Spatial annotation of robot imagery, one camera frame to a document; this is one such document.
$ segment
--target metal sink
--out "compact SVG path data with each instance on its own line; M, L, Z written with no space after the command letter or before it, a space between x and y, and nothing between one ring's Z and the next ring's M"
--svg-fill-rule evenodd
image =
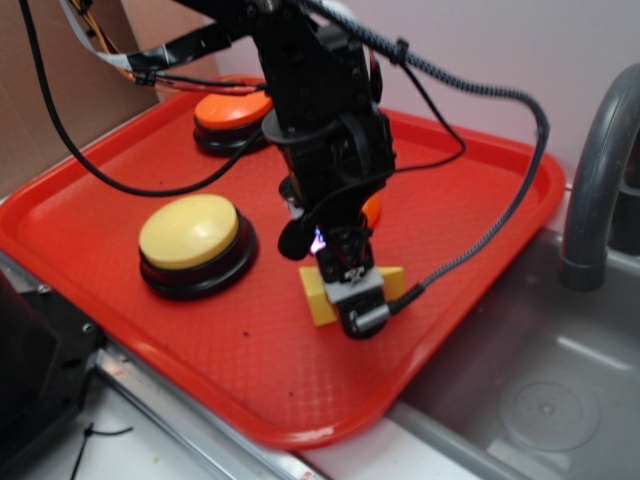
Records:
M605 286L574 293L559 244L534 239L390 415L482 478L640 478L640 261L611 252Z

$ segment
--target gray faucet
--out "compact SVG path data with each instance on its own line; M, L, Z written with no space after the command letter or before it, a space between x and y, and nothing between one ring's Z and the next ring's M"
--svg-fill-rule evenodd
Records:
M560 251L564 286L604 282L609 247L640 255L640 64L609 87L580 158Z

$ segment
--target stainless steel surface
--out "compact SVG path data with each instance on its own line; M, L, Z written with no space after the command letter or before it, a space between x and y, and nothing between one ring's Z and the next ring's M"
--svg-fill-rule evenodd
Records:
M559 244L541 233L402 401L519 475L640 478L640 261L612 252L601 290L571 292Z
M290 453L248 440L114 344L100 352L98 368L110 384L190 450L214 478L325 478Z
M36 292L48 287L27 273L16 262L0 251L0 269L18 293Z

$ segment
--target cardboard box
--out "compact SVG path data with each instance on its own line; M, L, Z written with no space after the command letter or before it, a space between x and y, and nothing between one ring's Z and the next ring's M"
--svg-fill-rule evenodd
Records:
M57 1L31 0L34 22L59 115L73 141L86 145L157 102L84 49ZM92 13L123 51L137 50L117 0ZM38 86L18 2L0 5L0 198L69 155Z

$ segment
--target plastic tray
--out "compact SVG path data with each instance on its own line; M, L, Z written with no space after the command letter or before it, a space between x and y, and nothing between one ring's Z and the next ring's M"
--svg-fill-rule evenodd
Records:
M87 149L108 174L144 188L198 180L220 159L196 149L193 108L177 96ZM437 160L455 144L437 125L389 113L398 165ZM409 285L475 243L519 186L531 147L461 130L464 159L392 177L373 236L378 265ZM564 176L546 158L507 227L480 255L436 282L367 341L338 323L315 327L296 263L277 251L289 214L277 190L286 166L274 147L242 159L205 191L228 197L256 228L258 260L238 284L191 302L152 293L138 271L137 237L171 199L113 190L69 160L0 208L0 249L73 301L107 333L249 437L317 447L370 425L545 222Z

